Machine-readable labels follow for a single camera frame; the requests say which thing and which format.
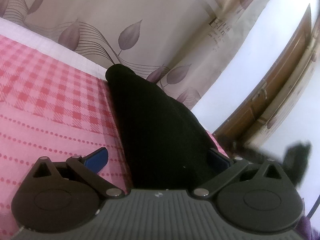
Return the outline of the pink checked bed sheet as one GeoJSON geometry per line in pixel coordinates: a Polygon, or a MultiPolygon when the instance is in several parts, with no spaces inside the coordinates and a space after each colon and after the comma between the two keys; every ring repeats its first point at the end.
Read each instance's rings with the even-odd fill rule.
{"type": "Polygon", "coordinates": [[[105,147],[99,176],[130,184],[104,68],[55,42],[1,20],[1,239],[18,230],[11,201],[45,155],[64,161],[105,147]]]}

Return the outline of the black device with lenses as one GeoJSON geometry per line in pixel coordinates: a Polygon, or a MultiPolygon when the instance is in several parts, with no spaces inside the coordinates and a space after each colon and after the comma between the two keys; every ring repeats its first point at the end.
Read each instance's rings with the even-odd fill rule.
{"type": "Polygon", "coordinates": [[[299,142],[287,149],[282,168],[294,187],[299,187],[308,169],[312,144],[299,142]]]}

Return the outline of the black printed small shirt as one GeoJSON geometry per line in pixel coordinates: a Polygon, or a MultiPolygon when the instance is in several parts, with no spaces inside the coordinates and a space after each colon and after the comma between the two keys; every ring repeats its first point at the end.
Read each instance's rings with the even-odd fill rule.
{"type": "Polygon", "coordinates": [[[105,76],[135,189],[193,190],[213,178],[217,146],[184,104],[124,65],[105,76]]]}

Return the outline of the brown wooden door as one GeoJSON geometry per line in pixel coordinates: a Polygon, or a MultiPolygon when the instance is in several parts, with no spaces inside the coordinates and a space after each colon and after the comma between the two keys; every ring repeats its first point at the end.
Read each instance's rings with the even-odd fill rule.
{"type": "Polygon", "coordinates": [[[288,44],[255,89],[213,133],[219,145],[228,151],[233,142],[246,142],[257,133],[268,118],[263,117],[267,108],[280,93],[311,40],[311,8],[304,15],[288,44]]]}

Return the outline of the beige leaf pattern curtain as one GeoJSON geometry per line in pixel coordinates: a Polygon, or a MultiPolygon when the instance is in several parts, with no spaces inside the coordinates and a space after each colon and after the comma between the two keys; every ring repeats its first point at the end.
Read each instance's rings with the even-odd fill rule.
{"type": "Polygon", "coordinates": [[[120,63],[192,108],[270,0],[1,0],[1,18],[107,68],[120,63]]]}

